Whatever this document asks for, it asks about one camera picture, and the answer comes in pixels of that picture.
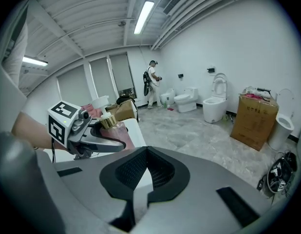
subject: brown cardboard box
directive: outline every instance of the brown cardboard box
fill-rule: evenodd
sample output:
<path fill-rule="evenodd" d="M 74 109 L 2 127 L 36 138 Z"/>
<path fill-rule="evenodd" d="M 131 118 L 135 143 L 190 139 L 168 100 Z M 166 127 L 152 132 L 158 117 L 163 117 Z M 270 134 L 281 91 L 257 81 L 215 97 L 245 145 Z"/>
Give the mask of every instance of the brown cardboard box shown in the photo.
<path fill-rule="evenodd" d="M 112 115 L 115 115 L 117 121 L 135 118 L 131 100 L 126 100 L 122 102 L 120 105 L 113 105 L 107 107 L 106 111 L 110 112 Z"/>
<path fill-rule="evenodd" d="M 239 104 L 231 137 L 259 151 L 266 142 L 278 112 L 278 104 L 273 99 L 239 96 Z"/>

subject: tiled floor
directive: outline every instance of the tiled floor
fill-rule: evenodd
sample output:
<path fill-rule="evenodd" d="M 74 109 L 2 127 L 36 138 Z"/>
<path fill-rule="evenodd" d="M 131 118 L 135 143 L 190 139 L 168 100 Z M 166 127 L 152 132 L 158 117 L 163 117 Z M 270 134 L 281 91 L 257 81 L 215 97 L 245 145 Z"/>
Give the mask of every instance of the tiled floor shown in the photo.
<path fill-rule="evenodd" d="M 267 173 L 278 152 L 268 144 L 258 152 L 231 138 L 231 121 L 209 124 L 204 121 L 203 109 L 179 113 L 165 108 L 139 110 L 143 137 L 147 145 L 167 148 L 184 154 L 214 161 L 252 185 Z M 296 144 L 287 140 L 279 152 L 291 150 L 296 153 Z"/>

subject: window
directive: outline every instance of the window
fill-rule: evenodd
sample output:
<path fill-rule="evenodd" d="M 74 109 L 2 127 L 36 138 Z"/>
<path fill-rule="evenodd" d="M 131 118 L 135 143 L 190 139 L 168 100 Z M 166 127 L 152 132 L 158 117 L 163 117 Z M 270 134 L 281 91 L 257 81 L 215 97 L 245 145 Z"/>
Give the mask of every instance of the window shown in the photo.
<path fill-rule="evenodd" d="M 136 93 L 127 54 L 111 56 L 110 58 L 119 96 L 130 96 L 135 99 Z"/>
<path fill-rule="evenodd" d="M 94 85 L 98 97 L 109 96 L 110 103 L 116 103 L 116 94 L 108 69 L 107 59 L 102 58 L 90 62 Z"/>
<path fill-rule="evenodd" d="M 64 101 L 78 106 L 92 102 L 83 66 L 74 68 L 57 77 L 61 97 Z"/>

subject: white toilet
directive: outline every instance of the white toilet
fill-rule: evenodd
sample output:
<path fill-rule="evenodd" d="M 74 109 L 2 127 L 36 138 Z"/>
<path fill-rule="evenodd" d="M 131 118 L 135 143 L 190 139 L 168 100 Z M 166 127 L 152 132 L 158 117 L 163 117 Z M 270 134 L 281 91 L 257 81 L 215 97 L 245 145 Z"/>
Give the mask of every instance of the white toilet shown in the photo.
<path fill-rule="evenodd" d="M 189 87 L 185 89 L 185 94 L 174 97 L 180 113 L 185 113 L 197 109 L 198 89 Z"/>
<path fill-rule="evenodd" d="M 160 95 L 161 104 L 167 103 L 172 105 L 174 103 L 175 91 L 173 88 L 169 88 L 164 94 Z"/>
<path fill-rule="evenodd" d="M 211 97 L 203 101 L 203 112 L 206 122 L 215 123 L 222 119 L 227 108 L 227 81 L 223 73 L 218 73 L 214 79 Z"/>
<path fill-rule="evenodd" d="M 277 94 L 278 114 L 273 130 L 268 137 L 269 146 L 278 150 L 295 129 L 291 121 L 294 111 L 294 96 L 289 89 L 283 89 Z"/>

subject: pump dispenser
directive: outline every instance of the pump dispenser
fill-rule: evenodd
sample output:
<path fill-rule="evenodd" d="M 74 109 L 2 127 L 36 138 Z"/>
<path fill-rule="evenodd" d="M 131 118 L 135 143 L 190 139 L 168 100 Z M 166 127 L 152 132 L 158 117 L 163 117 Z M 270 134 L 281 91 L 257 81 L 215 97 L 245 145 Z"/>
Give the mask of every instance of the pump dispenser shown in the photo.
<path fill-rule="evenodd" d="M 103 96 L 92 101 L 94 108 L 100 108 L 102 110 L 102 116 L 100 122 L 102 123 L 103 128 L 100 129 L 102 136 L 118 139 L 126 143 L 127 149 L 134 149 L 134 144 L 128 134 L 127 128 L 123 122 L 117 122 L 114 115 L 110 112 L 106 112 L 105 107 L 109 104 L 109 96 Z"/>

